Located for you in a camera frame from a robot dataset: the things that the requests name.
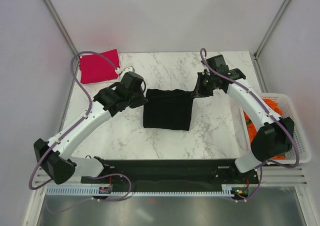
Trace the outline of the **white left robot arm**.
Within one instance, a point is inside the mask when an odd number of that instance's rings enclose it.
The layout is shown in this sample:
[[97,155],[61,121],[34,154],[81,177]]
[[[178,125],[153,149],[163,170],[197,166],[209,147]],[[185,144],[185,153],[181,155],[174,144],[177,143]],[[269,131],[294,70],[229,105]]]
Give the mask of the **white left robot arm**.
[[137,108],[147,103],[142,76],[127,72],[121,81],[101,89],[89,104],[89,109],[63,131],[47,141],[38,139],[33,147],[39,166],[57,185],[71,177],[93,177],[106,182],[110,171],[102,159],[72,157],[72,153],[96,128],[126,108]]

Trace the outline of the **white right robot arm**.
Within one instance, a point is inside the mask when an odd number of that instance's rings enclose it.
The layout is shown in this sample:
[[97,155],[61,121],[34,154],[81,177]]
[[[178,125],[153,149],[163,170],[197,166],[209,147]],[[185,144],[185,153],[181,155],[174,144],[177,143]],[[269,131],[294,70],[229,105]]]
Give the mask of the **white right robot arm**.
[[290,117],[284,118],[272,110],[254,91],[241,70],[229,69],[223,55],[206,56],[206,50],[201,49],[201,63],[206,69],[197,74],[193,98],[210,97],[214,90],[222,90],[238,103],[257,131],[250,149],[237,158],[235,167],[229,170],[230,179],[240,183],[247,177],[248,171],[264,165],[275,156],[296,149],[295,123]]

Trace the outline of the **black t shirt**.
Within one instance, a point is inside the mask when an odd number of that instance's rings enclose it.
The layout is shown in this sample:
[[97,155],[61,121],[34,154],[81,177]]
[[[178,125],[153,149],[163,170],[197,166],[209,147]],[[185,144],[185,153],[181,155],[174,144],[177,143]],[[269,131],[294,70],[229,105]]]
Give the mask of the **black t shirt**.
[[143,127],[189,131],[193,96],[190,91],[148,89],[143,106]]

